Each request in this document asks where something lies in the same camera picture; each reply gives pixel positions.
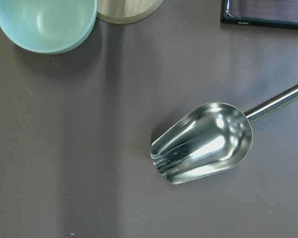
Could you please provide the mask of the stainless steel scoop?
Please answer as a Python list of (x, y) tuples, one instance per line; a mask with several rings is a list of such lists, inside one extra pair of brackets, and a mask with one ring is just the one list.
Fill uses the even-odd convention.
[(252, 147), (252, 124), (296, 100), (298, 84), (246, 112), (223, 102), (203, 104), (151, 144), (152, 162), (172, 184), (231, 169)]

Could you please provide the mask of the mint green bowl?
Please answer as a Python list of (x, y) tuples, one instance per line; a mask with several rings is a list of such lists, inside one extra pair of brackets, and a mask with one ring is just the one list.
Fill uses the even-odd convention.
[(17, 46), (35, 53), (61, 54), (90, 35), (95, 0), (0, 0), (0, 28)]

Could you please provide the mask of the black framed tray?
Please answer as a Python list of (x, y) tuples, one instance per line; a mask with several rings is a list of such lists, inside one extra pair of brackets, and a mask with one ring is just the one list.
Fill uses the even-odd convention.
[(221, 22), (298, 29), (298, 0), (223, 0)]

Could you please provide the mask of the round wooden stand base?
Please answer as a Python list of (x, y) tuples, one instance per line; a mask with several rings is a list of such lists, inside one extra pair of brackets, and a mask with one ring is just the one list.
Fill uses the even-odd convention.
[(98, 0), (97, 17), (113, 24), (131, 24), (153, 14), (163, 0)]

